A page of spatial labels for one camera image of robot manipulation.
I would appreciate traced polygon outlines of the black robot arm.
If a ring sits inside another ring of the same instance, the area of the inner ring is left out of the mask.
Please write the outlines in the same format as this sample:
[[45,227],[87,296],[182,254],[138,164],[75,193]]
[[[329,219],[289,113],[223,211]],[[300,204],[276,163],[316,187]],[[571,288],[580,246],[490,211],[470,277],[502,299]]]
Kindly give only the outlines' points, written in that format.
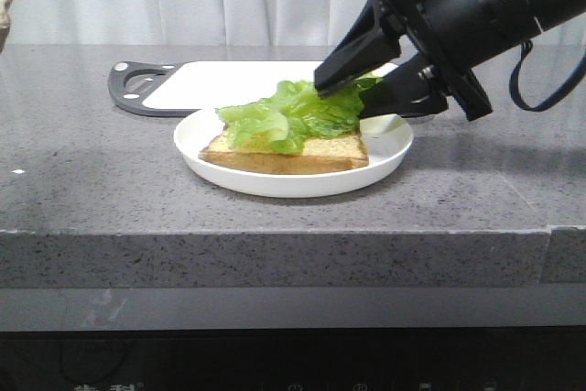
[[454,99],[475,120],[492,106],[473,68],[513,47],[528,53],[534,37],[584,10],[585,0],[367,0],[315,87],[339,91],[397,58],[407,37],[416,55],[362,93],[363,117],[439,114]]

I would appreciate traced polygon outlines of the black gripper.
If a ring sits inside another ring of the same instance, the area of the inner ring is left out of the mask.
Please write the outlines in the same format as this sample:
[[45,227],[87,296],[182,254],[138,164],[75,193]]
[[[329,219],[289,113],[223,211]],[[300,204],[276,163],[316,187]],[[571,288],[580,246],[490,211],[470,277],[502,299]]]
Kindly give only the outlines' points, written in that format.
[[440,114],[453,97],[470,121],[492,111],[489,98],[469,68],[449,60],[424,16],[420,0],[367,0],[348,33],[314,71],[314,86],[327,96],[401,54],[408,37],[418,49],[410,60],[383,77],[366,76],[360,118],[397,114],[404,118]]

